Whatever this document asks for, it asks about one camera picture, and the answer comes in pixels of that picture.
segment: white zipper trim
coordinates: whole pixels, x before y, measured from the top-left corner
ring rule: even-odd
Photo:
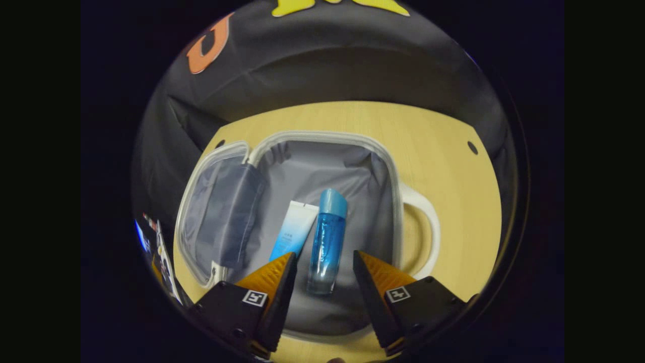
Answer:
[[[394,267],[401,268],[403,203],[401,199],[401,191],[399,190],[399,173],[388,149],[386,149],[383,144],[369,136],[352,134],[350,132],[307,130],[283,131],[275,133],[260,141],[260,143],[253,149],[246,162],[257,167],[257,164],[260,162],[262,156],[264,156],[264,153],[269,151],[274,145],[284,141],[310,141],[356,145],[376,153],[376,155],[385,162],[385,165],[388,167],[388,172],[390,173],[390,182],[392,183],[392,205],[394,211],[394,247],[392,251],[392,262]]]
[[[184,190],[184,195],[181,197],[181,203],[179,204],[179,211],[177,212],[177,221],[175,223],[175,241],[179,244],[178,246],[179,252],[181,253],[181,256],[184,258],[184,261],[186,262],[186,264],[188,265],[189,267],[188,270],[190,271],[190,274],[193,275],[193,277],[201,287],[209,288],[209,285],[214,285],[213,283],[214,279],[213,279],[212,273],[206,279],[204,279],[203,276],[197,276],[194,270],[199,270],[199,269],[196,268],[196,266],[194,266],[193,262],[190,260],[189,254],[184,248],[184,245],[181,243],[181,232],[183,231],[182,222],[184,220],[184,213],[186,212],[186,208],[188,207],[188,200],[190,199],[190,196],[193,194],[193,191],[195,189],[195,183],[197,182],[197,178],[199,177],[199,175],[202,173],[202,171],[207,165],[224,159],[234,158],[240,155],[244,156],[243,160],[245,161],[248,159],[249,153],[250,153],[250,147],[248,146],[248,143],[246,141],[236,141],[229,145],[218,147],[217,149],[208,153],[208,155],[206,155],[202,160],[200,160],[195,166],[193,173],[190,175],[190,179],[188,179],[188,184],[186,186],[186,190]]]

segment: toiletry bag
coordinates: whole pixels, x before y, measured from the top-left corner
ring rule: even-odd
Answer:
[[[399,180],[389,152],[372,138],[288,131],[253,151],[243,141],[216,148],[197,164],[184,192],[175,226],[179,252],[202,287],[235,283],[268,263],[290,201],[318,205],[327,188],[348,204],[335,287],[328,296],[306,292],[314,222],[298,260],[284,334],[317,342],[359,335],[370,320],[352,270],[353,251],[401,267],[404,204],[419,208],[432,229],[430,255],[415,278],[431,273],[441,239],[432,204]]]

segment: cosmetic tube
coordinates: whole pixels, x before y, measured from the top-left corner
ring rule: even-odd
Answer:
[[[296,256],[300,255],[318,210],[318,207],[311,204],[293,200],[289,203],[289,209],[287,209],[283,226],[280,228],[269,261],[289,252],[295,252]]]

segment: skincare bottle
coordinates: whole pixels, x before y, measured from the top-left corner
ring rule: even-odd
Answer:
[[[345,198],[334,189],[323,191],[307,281],[310,294],[328,295],[333,291],[345,235],[345,218]]]

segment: wooden table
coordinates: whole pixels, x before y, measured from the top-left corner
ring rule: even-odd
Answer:
[[[456,119],[393,103],[342,101],[312,103],[274,110],[220,128],[204,154],[221,141],[246,141],[251,148],[284,130],[327,130],[364,134],[380,141],[394,159],[399,178],[425,195],[441,221],[441,250],[432,275],[462,300],[481,291],[493,269],[501,233],[501,203],[497,180],[484,145],[475,130]],[[472,142],[479,151],[468,146]],[[405,207],[403,271],[414,274],[428,259],[430,238],[424,215]],[[177,280],[195,302],[205,293],[187,270],[177,248]],[[283,336],[272,360],[327,362],[384,360],[374,332],[330,346]]]

